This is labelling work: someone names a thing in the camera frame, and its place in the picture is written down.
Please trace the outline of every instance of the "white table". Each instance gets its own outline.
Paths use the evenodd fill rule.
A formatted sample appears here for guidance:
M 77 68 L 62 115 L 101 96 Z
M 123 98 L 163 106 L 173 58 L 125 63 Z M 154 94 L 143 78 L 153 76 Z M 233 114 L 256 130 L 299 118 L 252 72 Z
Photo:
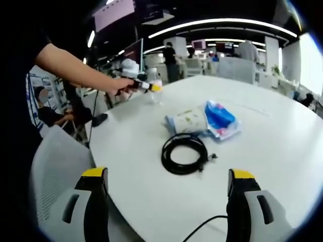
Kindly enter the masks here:
M 178 113 L 208 99 L 221 102 L 241 122 L 242 132 L 215 143 L 203 139 L 216 162 L 203 173 L 178 176 L 161 164 L 162 145 L 170 137 L 166 114 Z M 199 224 L 226 215 L 228 170 L 255 175 L 286 208 L 293 227 L 301 224 L 323 185 L 323 121 L 308 108 L 279 93 L 208 76 L 195 76 L 165 86 L 163 105 L 147 95 L 107 112 L 92 131 L 91 151 L 97 166 L 109 169 L 109 193 L 117 208 L 147 242 L 181 242 Z M 189 163 L 186 148 L 173 159 Z M 205 225 L 193 241 L 226 241 L 227 222 Z

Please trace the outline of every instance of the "ceiling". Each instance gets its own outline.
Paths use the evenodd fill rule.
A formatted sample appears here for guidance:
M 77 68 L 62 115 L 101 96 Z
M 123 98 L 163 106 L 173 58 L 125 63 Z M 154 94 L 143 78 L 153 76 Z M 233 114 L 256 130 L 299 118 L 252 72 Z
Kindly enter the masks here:
M 74 54 L 79 59 L 85 56 L 93 56 L 94 52 L 87 48 L 87 41 L 94 27 L 94 20 L 91 15 L 100 7 L 105 5 L 103 0 L 56 0 L 56 1 L 37 1 L 43 11 L 39 17 L 49 35 L 51 41 L 60 48 L 64 48 Z M 97 46 L 96 58 L 112 56 L 120 50 L 129 46 L 136 40 L 135 27 L 139 38 L 144 38 L 144 49 L 151 49 L 161 46 L 163 40 L 169 37 L 183 36 L 187 42 L 204 38 L 233 38 L 249 39 L 264 43 L 265 34 L 254 31 L 246 31 L 249 28 L 269 34 L 281 36 L 287 41 L 296 39 L 286 33 L 268 27 L 242 24 L 242 23 L 211 23 L 194 25 L 186 28 L 177 29 L 165 34 L 148 39 L 151 35 L 160 30 L 173 27 L 179 24 L 188 23 L 196 20 L 215 19 L 215 18 L 241 18 L 258 20 L 271 23 L 288 29 L 297 35 L 300 30 L 284 8 L 283 0 L 136 0 L 160 4 L 162 9 L 169 11 L 175 17 L 157 26 L 141 25 L 139 16 L 132 14 L 109 26 L 96 34 L 94 44 Z M 286 40 L 279 39 L 280 46 Z

